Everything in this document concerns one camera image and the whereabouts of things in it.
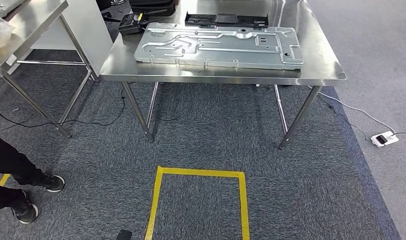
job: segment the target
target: table top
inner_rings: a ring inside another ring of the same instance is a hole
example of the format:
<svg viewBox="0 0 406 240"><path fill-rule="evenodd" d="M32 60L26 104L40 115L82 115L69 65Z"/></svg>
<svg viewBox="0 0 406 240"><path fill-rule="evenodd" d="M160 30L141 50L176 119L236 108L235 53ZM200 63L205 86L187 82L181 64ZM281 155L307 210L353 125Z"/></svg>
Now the table top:
<svg viewBox="0 0 406 240"><path fill-rule="evenodd" d="M184 24L190 14L269 15L269 25L294 28L303 54L300 70L271 70L136 62L142 34L119 34L101 69L107 81L334 86L346 80L306 0L183 0L175 14L151 18Z"/></svg>
<svg viewBox="0 0 406 240"><path fill-rule="evenodd" d="M9 13L5 19L14 30L8 44L0 48L0 68L10 67L6 61L12 55L22 57L67 6L67 0L28 0Z"/></svg>

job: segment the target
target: yellow tape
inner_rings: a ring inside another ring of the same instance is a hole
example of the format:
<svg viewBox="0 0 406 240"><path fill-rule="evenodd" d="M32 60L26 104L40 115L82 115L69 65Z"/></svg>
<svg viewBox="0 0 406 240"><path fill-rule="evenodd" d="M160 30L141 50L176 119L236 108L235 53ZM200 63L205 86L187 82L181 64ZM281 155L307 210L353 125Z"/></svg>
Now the yellow tape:
<svg viewBox="0 0 406 240"><path fill-rule="evenodd" d="M245 175L241 171L221 171L221 170L202 170L202 169L187 169L187 168L172 168L172 167L157 167L156 180L154 182L153 200L151 203L150 219L148 220L147 232L145 240L152 240L154 232L154 224L156 221L157 205L160 195L160 187L162 184L163 174L175 175L196 175L205 177L221 177L221 178L238 178L240 190L240 205L241 205L241 227L242 239L250 240L250 229L248 226L248 206L247 206L247 190L245 187Z"/></svg>
<svg viewBox="0 0 406 240"><path fill-rule="evenodd" d="M242 172L164 167L163 173L177 175L197 175L206 177L238 178L240 176L240 173Z"/></svg>
<svg viewBox="0 0 406 240"><path fill-rule="evenodd" d="M250 239L250 229L248 226L248 206L247 206L247 190L245 188L245 175L241 172L238 177L240 186L240 203L241 203L241 229L243 232L243 240Z"/></svg>
<svg viewBox="0 0 406 240"><path fill-rule="evenodd" d="M163 168L157 167L156 181L154 182L153 201L151 202L150 219L148 220L145 240L153 238L154 223L156 221L157 205L159 203L160 187L162 185Z"/></svg>
<svg viewBox="0 0 406 240"><path fill-rule="evenodd" d="M8 178L10 177L10 175L9 174L4 174L3 175L3 177L1 178L1 180L0 180L0 186L4 186L5 185L5 183L7 182L7 180L8 180Z"/></svg>

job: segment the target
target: black sneaker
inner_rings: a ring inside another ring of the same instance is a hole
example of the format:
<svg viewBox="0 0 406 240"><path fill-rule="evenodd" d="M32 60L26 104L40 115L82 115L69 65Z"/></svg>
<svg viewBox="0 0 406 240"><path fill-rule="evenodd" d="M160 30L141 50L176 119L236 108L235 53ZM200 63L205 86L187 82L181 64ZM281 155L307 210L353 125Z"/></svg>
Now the black sneaker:
<svg viewBox="0 0 406 240"><path fill-rule="evenodd" d="M57 193L57 192L63 190L64 186L66 185L66 182L60 176L57 176L57 175L52 175L52 176L45 175L45 178L42 179L36 185L46 187L47 191L49 191L49 192Z"/></svg>
<svg viewBox="0 0 406 240"><path fill-rule="evenodd" d="M25 194L25 198L15 203L11 210L21 223L30 224L38 217L39 211L35 204L29 202L26 193L22 192Z"/></svg>

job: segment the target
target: power strip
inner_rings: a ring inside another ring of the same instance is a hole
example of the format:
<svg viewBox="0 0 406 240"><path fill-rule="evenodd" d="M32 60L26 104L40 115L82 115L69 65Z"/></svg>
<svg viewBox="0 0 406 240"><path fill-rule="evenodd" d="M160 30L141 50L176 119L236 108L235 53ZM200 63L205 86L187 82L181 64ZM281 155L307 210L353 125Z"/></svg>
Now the power strip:
<svg viewBox="0 0 406 240"><path fill-rule="evenodd" d="M399 141L399 139L391 131L386 131L371 137L371 141L377 147L383 147Z"/></svg>

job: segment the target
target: white shoe sole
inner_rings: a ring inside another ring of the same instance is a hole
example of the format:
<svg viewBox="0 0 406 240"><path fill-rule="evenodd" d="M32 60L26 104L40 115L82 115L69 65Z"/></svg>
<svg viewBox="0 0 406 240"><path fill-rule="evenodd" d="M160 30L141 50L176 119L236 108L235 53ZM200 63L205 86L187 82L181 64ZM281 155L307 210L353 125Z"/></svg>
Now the white shoe sole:
<svg viewBox="0 0 406 240"><path fill-rule="evenodd" d="M60 177L58 175L54 175L54 177L58 177L59 179L61 179L61 181L63 181L63 188L60 189L60 190L56 190L56 191L47 189L47 191L49 191L50 193L58 193L59 191L63 190L64 187L66 186L66 182L64 181L64 179L62 177Z"/></svg>
<svg viewBox="0 0 406 240"><path fill-rule="evenodd" d="M39 215L39 211L38 211L38 207L35 205L35 204L33 204L32 203L32 207L35 209L35 211L36 211L36 218L38 217L38 215ZM25 221L20 221L21 223L23 223L23 224L30 224L30 223L32 223L33 221L31 221L31 222L25 222Z"/></svg>

